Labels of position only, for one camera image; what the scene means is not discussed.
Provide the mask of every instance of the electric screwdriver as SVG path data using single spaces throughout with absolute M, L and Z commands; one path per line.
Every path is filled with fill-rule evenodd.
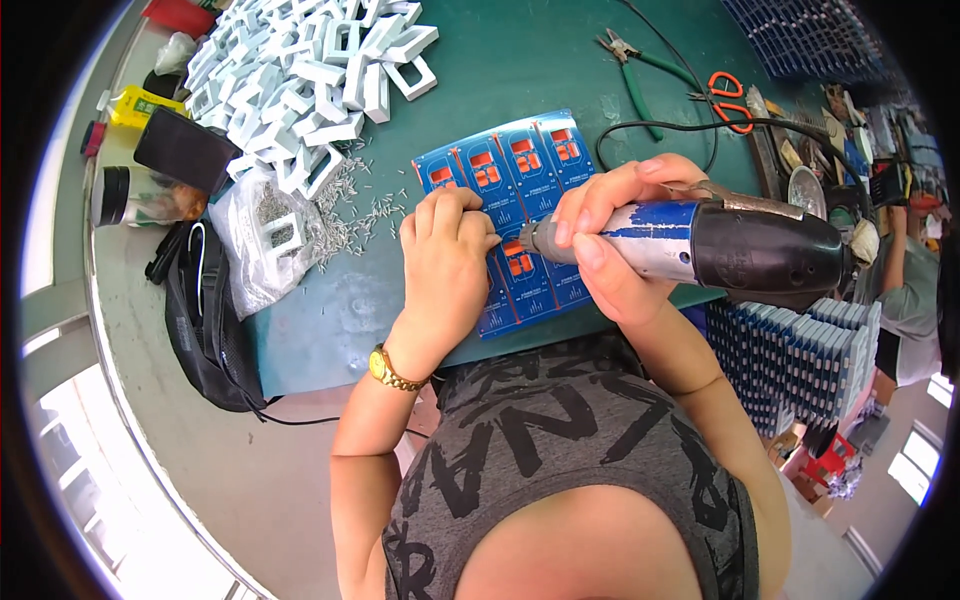
M 560 248 L 556 223 L 526 225 L 518 241 L 553 262 L 577 264 Z M 621 206 L 600 231 L 639 275 L 723 288 L 737 300 L 804 310 L 852 269 L 840 232 L 810 214 L 792 218 L 715 201 Z

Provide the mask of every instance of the gold watch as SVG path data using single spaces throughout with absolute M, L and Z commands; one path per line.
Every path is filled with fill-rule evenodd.
M 397 375 L 393 365 L 390 364 L 387 350 L 383 349 L 383 344 L 377 344 L 370 353 L 370 374 L 383 385 L 389 385 L 404 392 L 416 392 L 430 381 L 429 377 L 423 381 L 410 381 Z

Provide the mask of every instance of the black backpack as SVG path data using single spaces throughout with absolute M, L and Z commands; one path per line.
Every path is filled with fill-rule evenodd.
M 159 283 L 166 268 L 167 333 L 186 378 L 215 406 L 259 416 L 267 402 L 250 339 L 233 309 L 217 232 L 206 219 L 176 224 L 156 253 L 146 275 Z

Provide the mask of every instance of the stack of circuit boards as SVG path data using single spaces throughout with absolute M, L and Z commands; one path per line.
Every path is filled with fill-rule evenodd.
M 707 339 L 760 435 L 793 419 L 830 426 L 866 387 L 880 304 L 817 300 L 804 314 L 756 302 L 708 304 Z
M 487 256 L 490 292 L 477 324 L 481 338 L 592 301 L 575 265 L 530 254 L 516 240 L 520 228 L 549 218 L 562 194 L 594 173 L 568 108 L 477 133 L 412 162 L 426 193 L 438 187 L 476 192 L 503 238 Z

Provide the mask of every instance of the clear plastic bag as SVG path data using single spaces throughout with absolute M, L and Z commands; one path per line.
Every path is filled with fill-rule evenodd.
M 170 36 L 170 41 L 156 52 L 154 73 L 158 75 L 186 73 L 186 64 L 196 53 L 197 42 L 193 37 L 184 32 L 176 32 Z
M 300 195 L 281 192 L 275 171 L 251 169 L 209 212 L 227 247 L 233 305 L 241 320 L 290 293 L 317 262 L 313 248 L 323 227 L 320 212 Z M 297 226 L 264 233 L 264 226 L 279 219 L 301 222 L 301 246 L 275 250 L 298 237 Z

